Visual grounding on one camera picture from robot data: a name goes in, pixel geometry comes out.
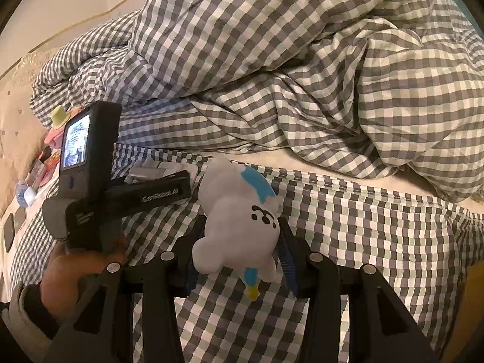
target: blue plush ear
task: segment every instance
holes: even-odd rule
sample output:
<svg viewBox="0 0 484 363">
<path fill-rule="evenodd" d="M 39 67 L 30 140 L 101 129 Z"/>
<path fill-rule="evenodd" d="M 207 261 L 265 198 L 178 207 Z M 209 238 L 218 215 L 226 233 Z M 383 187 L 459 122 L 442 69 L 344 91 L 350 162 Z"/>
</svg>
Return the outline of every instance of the blue plush ear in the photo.
<svg viewBox="0 0 484 363">
<path fill-rule="evenodd" d="M 262 204 L 266 202 L 267 198 L 275 198 L 274 190 L 269 182 L 257 170 L 246 165 L 240 175 L 256 191 L 259 201 Z"/>
<path fill-rule="evenodd" d="M 201 274 L 214 274 L 221 271 L 224 257 L 214 239 L 202 237 L 192 249 L 193 266 Z"/>
</svg>

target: stuffed animal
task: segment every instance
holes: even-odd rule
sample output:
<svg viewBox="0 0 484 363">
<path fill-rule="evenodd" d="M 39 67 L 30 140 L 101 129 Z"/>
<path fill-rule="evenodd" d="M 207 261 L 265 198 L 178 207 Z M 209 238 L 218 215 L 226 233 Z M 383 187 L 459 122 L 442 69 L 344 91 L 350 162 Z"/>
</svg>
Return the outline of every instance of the stuffed animal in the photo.
<svg viewBox="0 0 484 363">
<path fill-rule="evenodd" d="M 198 190 L 207 216 L 205 237 L 193 246 L 193 264 L 202 274 L 234 269 L 251 300 L 260 280 L 275 281 L 272 253 L 279 238 L 278 203 L 263 175 L 223 157 L 208 165 Z"/>
</svg>

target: screw head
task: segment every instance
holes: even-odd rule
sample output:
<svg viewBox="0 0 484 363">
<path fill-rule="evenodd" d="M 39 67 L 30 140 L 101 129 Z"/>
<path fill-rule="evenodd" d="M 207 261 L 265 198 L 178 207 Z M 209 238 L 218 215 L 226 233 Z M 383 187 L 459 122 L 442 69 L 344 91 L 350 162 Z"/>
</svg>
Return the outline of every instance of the screw head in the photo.
<svg viewBox="0 0 484 363">
<path fill-rule="evenodd" d="M 324 260 L 324 256 L 321 253 L 311 253 L 309 254 L 309 260 L 311 262 L 322 262 Z"/>
<path fill-rule="evenodd" d="M 107 266 L 107 271 L 110 273 L 116 273 L 119 269 L 121 269 L 121 265 L 118 262 L 110 263 Z"/>
<path fill-rule="evenodd" d="M 175 257 L 175 254 L 171 251 L 165 251 L 160 255 L 160 258 L 163 261 L 171 261 L 174 257 Z"/>
<path fill-rule="evenodd" d="M 367 263 L 366 265 L 363 266 L 363 271 L 366 273 L 366 274 L 375 274 L 377 272 L 377 268 L 374 267 L 373 265 L 370 265 L 369 263 Z"/>
</svg>

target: handheld device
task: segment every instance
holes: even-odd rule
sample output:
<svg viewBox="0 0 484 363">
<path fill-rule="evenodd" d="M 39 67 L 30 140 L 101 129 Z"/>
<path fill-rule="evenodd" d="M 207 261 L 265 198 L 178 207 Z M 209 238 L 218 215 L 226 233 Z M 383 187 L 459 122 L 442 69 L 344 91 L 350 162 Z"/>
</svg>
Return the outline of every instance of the handheld device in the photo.
<svg viewBox="0 0 484 363">
<path fill-rule="evenodd" d="M 42 205 L 44 223 L 69 249 L 109 251 L 120 218 L 191 194 L 186 171 L 140 183 L 111 180 L 121 106 L 97 101 L 65 126 L 59 191 Z"/>
<path fill-rule="evenodd" d="M 5 250 L 9 252 L 11 245 L 14 242 L 15 237 L 15 226 L 14 226 L 14 215 L 10 213 L 7 218 L 7 222 L 3 226 L 3 238 L 5 240 Z"/>
<path fill-rule="evenodd" d="M 15 232 L 17 233 L 27 218 L 27 212 L 25 208 L 19 207 L 14 215 L 14 225 L 15 225 Z"/>
</svg>

